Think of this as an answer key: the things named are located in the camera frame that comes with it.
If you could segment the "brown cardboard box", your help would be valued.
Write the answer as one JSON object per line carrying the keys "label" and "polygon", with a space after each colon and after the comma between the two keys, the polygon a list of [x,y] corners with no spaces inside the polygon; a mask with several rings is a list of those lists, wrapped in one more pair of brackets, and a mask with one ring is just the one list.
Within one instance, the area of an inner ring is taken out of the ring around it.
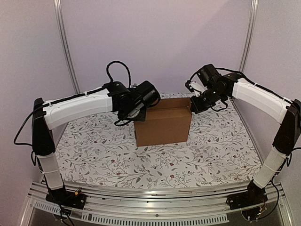
{"label": "brown cardboard box", "polygon": [[135,138],[138,147],[181,143],[188,140],[192,113],[190,98],[162,99],[148,108],[146,120],[135,122]]}

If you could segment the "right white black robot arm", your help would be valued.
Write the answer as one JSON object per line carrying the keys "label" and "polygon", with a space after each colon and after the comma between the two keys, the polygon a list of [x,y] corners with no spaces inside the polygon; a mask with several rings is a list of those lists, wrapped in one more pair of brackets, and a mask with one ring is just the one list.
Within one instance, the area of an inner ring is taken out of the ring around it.
{"label": "right white black robot arm", "polygon": [[301,135],[301,102],[276,94],[251,81],[240,71],[218,68],[212,64],[202,66],[185,83],[193,92],[191,111],[195,114],[213,110],[217,102],[223,104],[231,98],[244,102],[262,112],[276,123],[275,136],[259,172],[251,179],[247,190],[227,197],[230,209],[263,204],[268,198],[266,186],[289,162]]}

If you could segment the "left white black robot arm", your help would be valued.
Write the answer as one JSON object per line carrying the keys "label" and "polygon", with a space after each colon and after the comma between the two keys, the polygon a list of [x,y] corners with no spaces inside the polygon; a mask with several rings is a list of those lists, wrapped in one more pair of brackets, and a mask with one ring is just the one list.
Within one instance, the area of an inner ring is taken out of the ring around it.
{"label": "left white black robot arm", "polygon": [[58,205],[82,209],[86,195],[81,189],[67,191],[59,171],[55,155],[52,130],[98,113],[116,112],[116,126],[125,126],[132,121],[145,121],[146,110],[156,106],[161,100],[159,92],[149,82],[127,88],[119,81],[111,81],[94,90],[53,101],[34,101],[33,111],[28,115],[32,119],[31,158],[38,165],[48,194],[46,200]]}

